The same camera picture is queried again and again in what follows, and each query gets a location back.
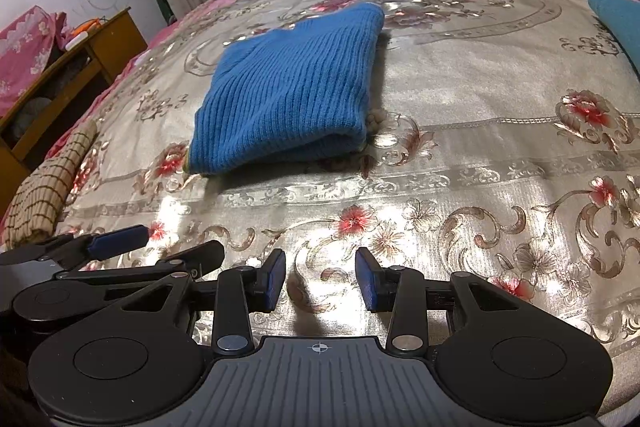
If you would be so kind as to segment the orange toy on cabinet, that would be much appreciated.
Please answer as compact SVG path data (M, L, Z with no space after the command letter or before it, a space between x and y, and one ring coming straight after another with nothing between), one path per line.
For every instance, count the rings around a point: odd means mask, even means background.
M101 28L106 22L107 19L105 17L96 17L91 20L86 20L70 30L67 42L71 42L73 39L83 34L89 35L91 31Z

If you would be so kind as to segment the beige checked folded cloth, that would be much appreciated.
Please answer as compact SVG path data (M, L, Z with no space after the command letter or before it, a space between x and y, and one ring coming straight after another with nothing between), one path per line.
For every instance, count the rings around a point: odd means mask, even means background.
M50 239L76 173L97 134L96 122L86 120L56 155L43 161L21 183L4 219L3 243L8 251Z

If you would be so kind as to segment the floral silver pink bedspread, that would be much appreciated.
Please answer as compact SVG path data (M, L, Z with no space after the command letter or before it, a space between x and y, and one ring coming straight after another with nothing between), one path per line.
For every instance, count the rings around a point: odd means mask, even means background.
M357 3L384 24L360 150L188 168L233 43ZM639 413L639 71L588 0L216 0L134 60L53 235L145 225L86 271L215 239L219 269L1 343L6 426L578 426ZM385 350L358 248L423 274L426 352ZM285 252L255 349L213 349L216 280Z

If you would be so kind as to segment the pink floral hanging cloth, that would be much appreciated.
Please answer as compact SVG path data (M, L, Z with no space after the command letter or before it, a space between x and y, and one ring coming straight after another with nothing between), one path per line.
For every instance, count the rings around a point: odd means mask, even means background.
M54 48L66 40L66 13L34 5L2 29L0 38L0 112L6 116L47 68Z

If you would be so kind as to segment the teal folded cloth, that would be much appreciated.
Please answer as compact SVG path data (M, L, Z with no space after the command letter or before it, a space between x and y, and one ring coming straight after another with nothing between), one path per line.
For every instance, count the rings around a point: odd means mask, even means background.
M640 68L640 2L588 0L600 22L612 32L636 70Z

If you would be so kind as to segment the blue knitted striped sweater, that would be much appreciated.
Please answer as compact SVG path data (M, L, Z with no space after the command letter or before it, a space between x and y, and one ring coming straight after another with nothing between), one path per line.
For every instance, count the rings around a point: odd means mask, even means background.
M383 10L362 2L229 46L194 116L189 170L360 150L383 24Z

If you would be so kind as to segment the wooden bedside cabinet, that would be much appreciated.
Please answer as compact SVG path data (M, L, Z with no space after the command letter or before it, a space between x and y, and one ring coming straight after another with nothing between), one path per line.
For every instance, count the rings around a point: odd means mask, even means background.
M2 209L53 144L145 48L123 9L70 50L52 51L43 73L1 116Z

